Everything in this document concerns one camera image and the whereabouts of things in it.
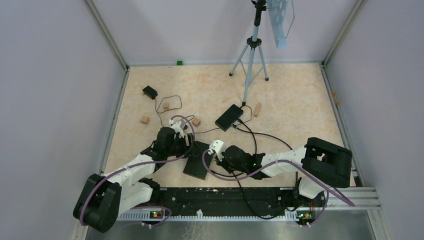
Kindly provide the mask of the black network switch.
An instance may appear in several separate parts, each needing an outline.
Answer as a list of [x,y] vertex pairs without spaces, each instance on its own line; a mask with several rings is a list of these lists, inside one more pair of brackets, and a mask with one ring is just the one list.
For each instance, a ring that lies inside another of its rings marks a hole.
[[215,125],[226,132],[242,115],[244,111],[232,104],[216,121]]
[[208,171],[203,165],[203,152],[209,149],[210,145],[201,141],[195,141],[194,147],[187,159],[183,174],[200,180],[205,180]]

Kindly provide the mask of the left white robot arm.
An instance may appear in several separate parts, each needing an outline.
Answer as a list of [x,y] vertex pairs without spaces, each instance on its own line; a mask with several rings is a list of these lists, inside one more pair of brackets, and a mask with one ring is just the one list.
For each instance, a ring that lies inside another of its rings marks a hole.
[[107,232],[124,212],[145,203],[160,202],[158,183],[147,176],[191,154],[195,136],[183,130],[161,127],[154,140],[132,161],[105,175],[90,175],[73,209],[80,225]]

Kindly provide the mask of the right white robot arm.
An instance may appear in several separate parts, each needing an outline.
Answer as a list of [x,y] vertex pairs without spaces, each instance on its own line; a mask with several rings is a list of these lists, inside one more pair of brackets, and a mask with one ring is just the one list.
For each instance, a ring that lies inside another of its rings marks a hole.
[[241,172],[255,180],[303,173],[293,192],[293,200],[299,206],[307,206],[322,191],[344,189],[351,184],[352,152],[317,137],[308,138],[304,146],[294,150],[259,154],[249,154],[235,145],[226,147],[223,141],[214,140],[205,153],[215,155],[216,164],[227,172]]

